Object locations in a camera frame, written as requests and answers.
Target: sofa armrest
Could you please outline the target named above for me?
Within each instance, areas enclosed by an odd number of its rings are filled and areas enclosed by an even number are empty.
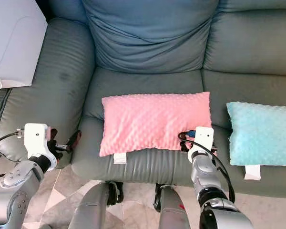
[[[45,123],[66,143],[77,129],[89,81],[95,68],[89,29],[78,22],[49,22],[32,86],[13,88],[0,112],[0,137],[26,123]],[[0,154],[12,161],[27,158],[23,139],[0,142]]]

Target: pink pillow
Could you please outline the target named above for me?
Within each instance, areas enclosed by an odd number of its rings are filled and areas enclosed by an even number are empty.
[[[145,148],[180,150],[180,132],[211,127],[209,96],[202,92],[102,98],[105,122],[100,156]]]

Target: teal pillow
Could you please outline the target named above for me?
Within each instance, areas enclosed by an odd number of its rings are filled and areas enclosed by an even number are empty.
[[[286,166],[286,106],[227,103],[230,164]]]

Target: sofa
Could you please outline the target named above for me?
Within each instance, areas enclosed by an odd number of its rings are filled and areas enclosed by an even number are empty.
[[[235,191],[286,198],[286,167],[261,166],[261,180],[254,181],[244,180],[244,167],[229,164],[226,109],[231,101],[286,106],[286,0],[49,3],[55,18],[32,86],[0,90],[0,137],[26,123],[46,123],[65,143],[79,128],[71,160],[77,175],[192,186],[192,165],[181,151],[130,152],[126,165],[99,157],[101,98],[210,91],[214,143]],[[15,162],[27,158],[16,138],[1,141],[0,154]]]

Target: pillow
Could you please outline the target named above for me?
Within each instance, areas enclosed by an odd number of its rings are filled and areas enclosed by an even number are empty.
[[[211,127],[209,92],[133,94],[102,98],[100,156],[145,148],[180,150],[178,134]]]
[[[227,103],[230,164],[286,166],[286,106]]]

